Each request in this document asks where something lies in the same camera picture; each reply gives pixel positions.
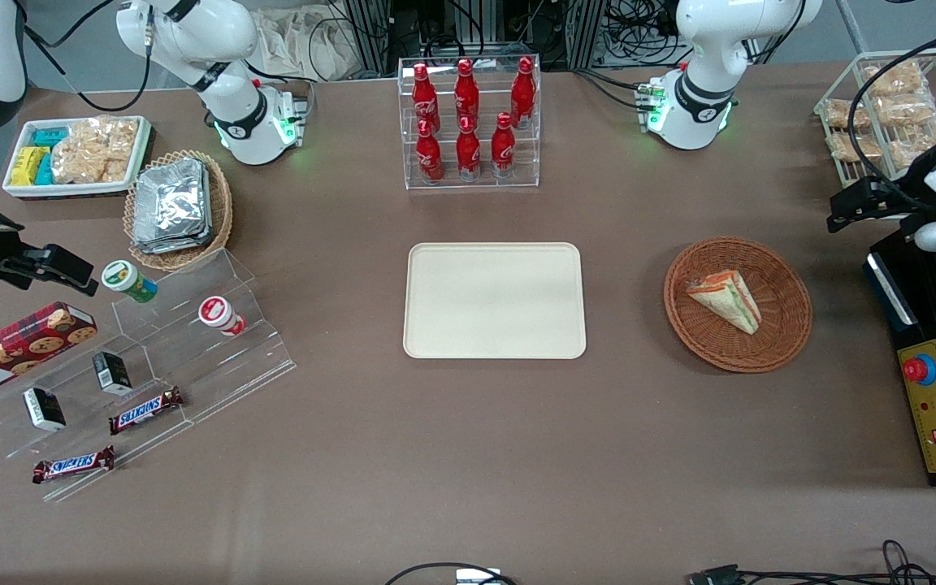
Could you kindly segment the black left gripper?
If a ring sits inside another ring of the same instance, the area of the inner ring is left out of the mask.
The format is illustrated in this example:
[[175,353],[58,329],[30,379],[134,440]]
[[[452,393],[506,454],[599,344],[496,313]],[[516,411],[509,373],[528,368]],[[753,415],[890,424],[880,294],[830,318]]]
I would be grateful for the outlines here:
[[903,236],[936,221],[936,193],[921,178],[904,177],[887,183],[865,177],[830,197],[829,233],[851,223],[872,219],[880,233],[891,233],[891,221]]

